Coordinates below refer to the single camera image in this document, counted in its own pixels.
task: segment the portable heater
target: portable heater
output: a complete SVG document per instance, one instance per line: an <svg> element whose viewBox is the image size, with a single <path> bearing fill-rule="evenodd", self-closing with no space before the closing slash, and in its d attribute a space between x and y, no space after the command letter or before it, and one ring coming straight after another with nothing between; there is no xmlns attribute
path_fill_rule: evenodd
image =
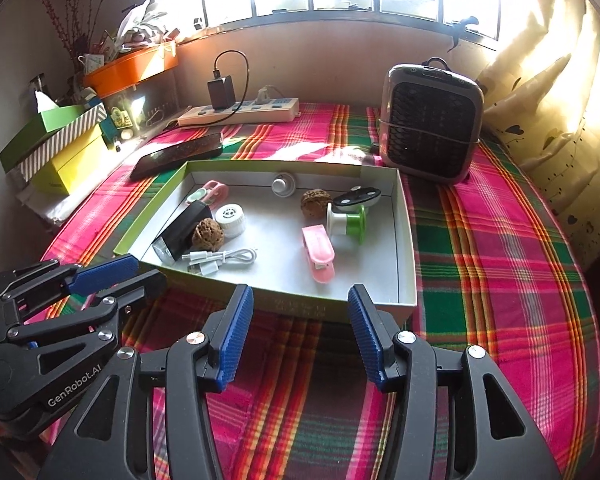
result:
<svg viewBox="0 0 600 480"><path fill-rule="evenodd" d="M439 61L440 70L429 66ZM382 161L443 184L463 180L480 142L484 98L478 85L433 57L387 73L380 113Z"/></svg>

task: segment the yellow box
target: yellow box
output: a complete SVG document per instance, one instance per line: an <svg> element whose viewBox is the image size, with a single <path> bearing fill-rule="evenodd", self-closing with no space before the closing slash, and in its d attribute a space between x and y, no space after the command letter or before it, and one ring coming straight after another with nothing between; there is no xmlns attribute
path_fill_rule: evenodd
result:
<svg viewBox="0 0 600 480"><path fill-rule="evenodd" d="M46 163L31 183L39 191L69 195L98 171L108 156L100 125L96 124Z"/></svg>

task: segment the white charging cable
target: white charging cable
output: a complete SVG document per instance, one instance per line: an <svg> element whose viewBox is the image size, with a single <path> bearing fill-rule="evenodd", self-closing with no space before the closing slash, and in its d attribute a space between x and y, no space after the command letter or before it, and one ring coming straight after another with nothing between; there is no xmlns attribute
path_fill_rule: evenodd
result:
<svg viewBox="0 0 600 480"><path fill-rule="evenodd" d="M192 251L189 254L184 254L183 260L189 261L189 267L194 268L199 266L202 276L208 276L214 272L218 272L219 266L227 263L228 260L233 260L235 263L251 265L257 257L255 249L236 249L233 251L219 251L213 253L211 251Z"/></svg>

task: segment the curtain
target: curtain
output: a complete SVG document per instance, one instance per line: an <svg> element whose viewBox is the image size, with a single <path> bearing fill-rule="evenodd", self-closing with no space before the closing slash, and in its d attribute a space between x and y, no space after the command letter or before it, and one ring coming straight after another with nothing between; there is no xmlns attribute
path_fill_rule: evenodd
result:
<svg viewBox="0 0 600 480"><path fill-rule="evenodd" d="M586 269L600 256L600 17L588 0L502 0L502 9L508 44L477 79L484 126L540 190Z"/></svg>

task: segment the blue gripper pad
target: blue gripper pad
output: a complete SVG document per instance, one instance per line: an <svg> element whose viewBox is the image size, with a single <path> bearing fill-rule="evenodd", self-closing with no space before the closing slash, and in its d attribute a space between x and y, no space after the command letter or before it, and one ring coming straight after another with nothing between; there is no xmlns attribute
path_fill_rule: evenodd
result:
<svg viewBox="0 0 600 480"><path fill-rule="evenodd" d="M230 323L224 333L214 334L211 345L217 338L222 338L218 351L218 375L216 385L223 392L227 385L234 380L238 369L240 355L247 339L247 332L253 316L253 291L250 286L238 285L225 309L223 317L230 317Z"/></svg>
<svg viewBox="0 0 600 480"><path fill-rule="evenodd" d="M69 284L69 292L87 297L129 280L137 273L138 260L131 254L125 254L103 264L85 267L76 272L74 280Z"/></svg>
<svg viewBox="0 0 600 480"><path fill-rule="evenodd" d="M366 376L378 389L382 390L387 382L387 376L384 371L384 359L382 355L382 345L375 327L369 319L370 308L375 311L376 308L368 299L366 290L362 287L366 298L361 297L359 287L354 285L349 289L349 320L353 333L356 336L358 349L365 365Z"/></svg>

